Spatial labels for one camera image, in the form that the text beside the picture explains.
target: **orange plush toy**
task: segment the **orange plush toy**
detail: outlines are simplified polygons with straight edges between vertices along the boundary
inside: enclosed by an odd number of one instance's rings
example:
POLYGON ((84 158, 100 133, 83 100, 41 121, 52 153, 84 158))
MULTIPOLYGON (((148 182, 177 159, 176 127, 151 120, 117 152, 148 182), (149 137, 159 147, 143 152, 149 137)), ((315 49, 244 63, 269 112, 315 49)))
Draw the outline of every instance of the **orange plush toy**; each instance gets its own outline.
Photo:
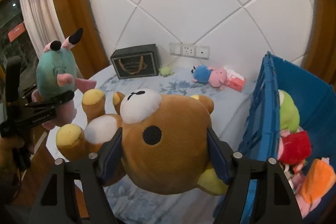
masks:
POLYGON ((66 125, 58 131, 56 144, 67 159, 97 151, 122 126, 122 165, 113 181, 125 170, 138 187, 153 193, 178 194, 195 187, 212 195, 226 193, 209 161, 210 98, 161 95, 149 89, 126 96, 117 92, 113 104, 118 115, 104 114, 103 101, 102 91, 89 90, 82 101, 91 121, 87 128, 66 125))

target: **curtain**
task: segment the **curtain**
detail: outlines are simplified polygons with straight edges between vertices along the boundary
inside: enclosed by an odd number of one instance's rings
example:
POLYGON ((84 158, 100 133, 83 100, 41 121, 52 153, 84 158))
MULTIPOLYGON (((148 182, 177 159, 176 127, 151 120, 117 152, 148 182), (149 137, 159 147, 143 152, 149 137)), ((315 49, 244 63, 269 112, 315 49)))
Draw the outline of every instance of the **curtain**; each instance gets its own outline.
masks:
POLYGON ((20 0, 22 15, 31 43, 38 58, 43 53, 44 46, 53 40, 60 40, 47 0, 20 0))

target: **silver bolt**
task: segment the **silver bolt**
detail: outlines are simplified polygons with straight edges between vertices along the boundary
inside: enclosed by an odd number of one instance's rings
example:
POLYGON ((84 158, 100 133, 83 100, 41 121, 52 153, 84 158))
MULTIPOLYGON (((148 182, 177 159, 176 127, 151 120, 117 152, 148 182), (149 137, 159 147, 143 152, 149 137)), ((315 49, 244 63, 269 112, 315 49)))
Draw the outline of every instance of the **silver bolt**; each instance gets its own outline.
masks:
POLYGON ((240 152, 234 152, 234 153, 233 153, 233 156, 234 156, 236 159, 240 159, 240 158, 243 157, 242 153, 240 153, 240 152))
POLYGON ((55 159, 55 164, 60 165, 63 162, 62 158, 55 159))
POLYGON ((95 158, 97 158, 98 157, 98 154, 96 153, 96 152, 91 152, 90 154, 89 154, 89 158, 90 159, 95 159, 95 158))
POLYGON ((275 158, 269 158, 269 159, 268 159, 268 162, 269 162, 270 164, 276 164, 276 163, 277 163, 277 160, 276 160, 275 158))

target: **blue storage bin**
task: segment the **blue storage bin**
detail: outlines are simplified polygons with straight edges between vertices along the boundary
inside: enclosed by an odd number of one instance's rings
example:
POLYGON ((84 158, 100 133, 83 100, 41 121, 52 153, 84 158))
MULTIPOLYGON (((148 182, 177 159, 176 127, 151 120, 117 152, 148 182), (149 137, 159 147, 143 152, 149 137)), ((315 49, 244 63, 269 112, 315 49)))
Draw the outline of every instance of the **blue storage bin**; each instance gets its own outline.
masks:
MULTIPOLYGON (((307 159, 307 172, 316 157, 330 157, 336 167, 336 97, 332 87, 308 71, 277 56, 263 58, 251 101, 246 132, 239 151, 256 160, 277 158, 279 140, 278 89, 288 92, 300 113, 300 126, 307 131, 312 155, 307 159)), ((256 181, 251 181, 241 223, 249 223, 256 181)), ((319 206, 304 218, 312 223, 321 216, 336 193, 336 185, 322 198, 319 206)))

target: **black gift box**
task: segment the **black gift box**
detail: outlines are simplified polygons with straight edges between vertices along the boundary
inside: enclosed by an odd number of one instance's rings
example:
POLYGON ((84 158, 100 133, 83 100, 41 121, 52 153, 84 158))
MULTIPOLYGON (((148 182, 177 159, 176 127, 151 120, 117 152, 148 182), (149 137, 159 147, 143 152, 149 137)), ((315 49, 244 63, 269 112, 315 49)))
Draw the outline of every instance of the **black gift box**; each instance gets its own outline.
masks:
POLYGON ((155 44, 118 49, 112 54, 111 61, 119 79, 159 74, 159 55, 155 44))

